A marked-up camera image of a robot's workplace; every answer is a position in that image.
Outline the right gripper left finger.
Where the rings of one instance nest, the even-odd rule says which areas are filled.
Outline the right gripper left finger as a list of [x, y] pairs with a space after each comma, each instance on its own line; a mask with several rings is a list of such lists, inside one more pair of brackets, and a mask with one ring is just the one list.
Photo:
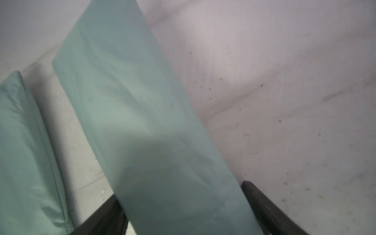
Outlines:
[[128, 219], [112, 195], [72, 235], [125, 235], [127, 227]]

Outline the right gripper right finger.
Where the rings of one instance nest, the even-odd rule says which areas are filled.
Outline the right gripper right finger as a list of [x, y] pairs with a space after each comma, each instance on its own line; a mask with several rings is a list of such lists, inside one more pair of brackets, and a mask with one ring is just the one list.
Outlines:
[[252, 182], [243, 181], [241, 189], [265, 235], [308, 235]]

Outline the green umbrella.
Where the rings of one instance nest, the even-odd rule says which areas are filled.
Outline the green umbrella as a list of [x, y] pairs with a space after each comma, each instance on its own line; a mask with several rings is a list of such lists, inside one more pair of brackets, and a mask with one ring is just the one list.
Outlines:
[[136, 1], [92, 1], [54, 71], [138, 235], [260, 235]]

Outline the green umbrella sleeve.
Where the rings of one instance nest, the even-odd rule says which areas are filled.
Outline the green umbrella sleeve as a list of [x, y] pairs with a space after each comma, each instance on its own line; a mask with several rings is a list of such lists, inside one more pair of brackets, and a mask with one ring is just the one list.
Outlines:
[[69, 235], [73, 230], [39, 107], [14, 71], [1, 83], [1, 234]]

